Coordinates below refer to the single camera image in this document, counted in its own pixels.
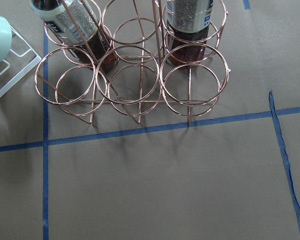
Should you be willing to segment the tea bottle left in rack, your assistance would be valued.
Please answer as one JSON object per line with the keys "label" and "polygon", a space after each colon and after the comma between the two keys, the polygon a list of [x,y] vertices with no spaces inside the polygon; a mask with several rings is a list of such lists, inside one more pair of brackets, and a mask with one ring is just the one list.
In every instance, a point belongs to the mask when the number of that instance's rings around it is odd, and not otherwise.
{"label": "tea bottle left in rack", "polygon": [[109,49],[97,27],[99,19],[91,6],[80,0],[31,0],[36,15],[63,45],[74,47],[73,53],[86,65],[90,58],[100,60]]}

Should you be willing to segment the tea bottle right in rack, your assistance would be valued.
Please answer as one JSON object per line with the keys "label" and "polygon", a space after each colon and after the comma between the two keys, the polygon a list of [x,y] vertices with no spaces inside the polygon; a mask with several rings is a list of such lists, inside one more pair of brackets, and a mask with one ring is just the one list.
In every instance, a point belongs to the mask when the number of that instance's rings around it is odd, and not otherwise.
{"label": "tea bottle right in rack", "polygon": [[[167,27],[173,32],[168,36],[168,49],[173,50],[188,42],[196,42],[208,37],[212,17],[213,1],[211,0],[168,0],[166,2]],[[184,66],[187,62],[201,61],[204,58],[205,47],[191,45],[183,47],[169,57],[174,66]]]}

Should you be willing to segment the tea bottle in rack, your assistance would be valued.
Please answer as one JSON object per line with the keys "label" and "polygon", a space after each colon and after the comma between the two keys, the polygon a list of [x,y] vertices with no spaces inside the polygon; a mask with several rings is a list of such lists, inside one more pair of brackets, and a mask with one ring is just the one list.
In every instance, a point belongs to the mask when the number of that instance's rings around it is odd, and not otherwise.
{"label": "tea bottle in rack", "polygon": [[[188,42],[196,42],[208,37],[212,17],[213,1],[211,0],[168,0],[166,2],[167,27],[173,32],[168,36],[168,49],[173,50]],[[169,57],[174,66],[184,66],[187,62],[201,61],[204,58],[205,47],[191,45],[183,47]]]}
{"label": "tea bottle in rack", "polygon": [[109,49],[97,27],[99,19],[91,6],[80,0],[31,0],[36,15],[63,45],[74,47],[73,53],[86,65],[90,58],[100,60]]}

